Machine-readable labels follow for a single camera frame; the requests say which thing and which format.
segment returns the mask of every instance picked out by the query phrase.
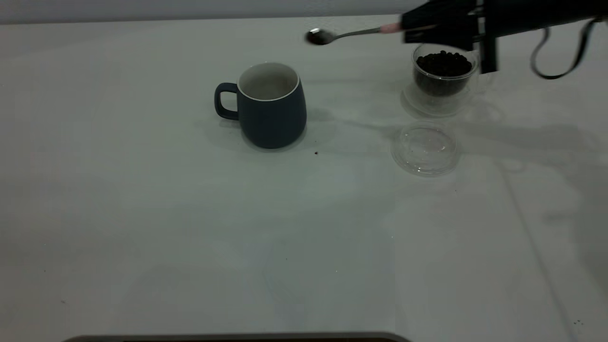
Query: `coffee bean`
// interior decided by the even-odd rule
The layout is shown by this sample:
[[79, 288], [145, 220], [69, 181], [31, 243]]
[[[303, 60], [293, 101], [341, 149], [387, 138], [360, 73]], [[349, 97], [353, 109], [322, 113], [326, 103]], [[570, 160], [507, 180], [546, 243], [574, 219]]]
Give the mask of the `coffee bean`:
[[[439, 54], [429, 54], [416, 59], [417, 65], [424, 71], [439, 77], [456, 77], [467, 74], [473, 64], [458, 52], [441, 50]], [[468, 78], [460, 80], [440, 80], [414, 70], [418, 87], [431, 96], [450, 96], [460, 92]]]

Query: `dark blue mug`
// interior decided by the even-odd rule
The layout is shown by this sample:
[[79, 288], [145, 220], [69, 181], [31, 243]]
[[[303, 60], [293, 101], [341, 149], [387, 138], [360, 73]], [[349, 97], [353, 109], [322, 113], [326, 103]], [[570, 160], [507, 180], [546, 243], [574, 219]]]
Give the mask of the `dark blue mug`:
[[[222, 92], [237, 95], [237, 111], [222, 106]], [[222, 83], [215, 89], [215, 111], [238, 120], [245, 136], [263, 148], [285, 147], [306, 127], [306, 101], [300, 76], [289, 66], [262, 63], [247, 69], [237, 84]]]

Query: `table surface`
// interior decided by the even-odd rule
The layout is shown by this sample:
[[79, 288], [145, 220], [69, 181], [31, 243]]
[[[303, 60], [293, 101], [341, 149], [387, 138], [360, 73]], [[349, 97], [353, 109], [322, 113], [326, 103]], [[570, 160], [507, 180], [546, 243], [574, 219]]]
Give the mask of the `table surface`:
[[[395, 19], [1, 26], [0, 340], [604, 341], [607, 27], [555, 81], [529, 69], [540, 32], [501, 38], [500, 72], [446, 122], [461, 163], [428, 179], [389, 153], [416, 121], [400, 96], [414, 46], [302, 40]], [[545, 72], [581, 26], [555, 28]], [[264, 61], [306, 94], [305, 135], [280, 151], [213, 109], [217, 84]]]

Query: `black cable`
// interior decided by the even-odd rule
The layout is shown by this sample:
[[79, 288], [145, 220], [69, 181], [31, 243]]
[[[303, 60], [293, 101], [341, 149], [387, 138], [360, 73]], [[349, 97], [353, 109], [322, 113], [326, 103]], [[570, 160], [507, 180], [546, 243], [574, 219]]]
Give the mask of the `black cable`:
[[536, 67], [536, 55], [538, 54], [538, 52], [540, 51], [540, 49], [545, 45], [545, 43], [547, 42], [547, 40], [549, 40], [549, 36], [550, 36], [550, 29], [548, 27], [546, 27], [544, 29], [544, 35], [542, 37], [541, 42], [538, 44], [538, 46], [536, 46], [536, 48], [534, 49], [534, 51], [532, 52], [532, 56], [530, 57], [530, 66], [532, 67], [532, 71], [534, 71], [534, 73], [540, 77], [542, 77], [543, 79], [546, 80], [555, 80], [558, 79], [560, 77], [566, 76], [567, 74], [569, 74], [570, 72], [572, 72], [572, 70], [576, 69], [576, 67], [581, 63], [582, 58], [585, 56], [585, 51], [587, 51], [587, 43], [589, 42], [589, 35], [591, 34], [591, 30], [593, 29], [593, 25], [595, 25], [595, 23], [600, 23], [601, 21], [604, 21], [604, 18], [602, 17], [598, 17], [595, 18], [591, 21], [589, 21], [585, 27], [582, 28], [581, 30], [581, 39], [579, 40], [579, 44], [578, 44], [578, 51], [576, 53], [576, 58], [574, 59], [574, 61], [572, 62], [572, 65], [570, 66], [570, 69], [568, 69], [568, 71], [566, 71], [563, 74], [560, 75], [545, 75], [543, 73], [541, 73], [540, 71], [538, 71], [538, 68]]

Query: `spoon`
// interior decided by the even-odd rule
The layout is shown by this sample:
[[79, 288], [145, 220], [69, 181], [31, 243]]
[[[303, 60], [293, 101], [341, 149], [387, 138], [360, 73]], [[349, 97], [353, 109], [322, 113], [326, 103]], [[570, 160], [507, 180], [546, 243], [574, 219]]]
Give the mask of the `spoon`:
[[[432, 29], [435, 26], [437, 26], [437, 25], [417, 27], [416, 29], [409, 29], [406, 31]], [[348, 33], [343, 33], [341, 35], [335, 35], [334, 33], [330, 32], [330, 31], [323, 30], [320, 28], [315, 28], [306, 33], [306, 40], [309, 43], [315, 44], [315, 45], [327, 45], [336, 39], [340, 39], [340, 38], [344, 38], [344, 37], [369, 35], [372, 33], [395, 33], [395, 32], [400, 32], [400, 31], [403, 31], [400, 23], [386, 24], [386, 25], [382, 25], [380, 27], [376, 27], [375, 29], [348, 32]]]

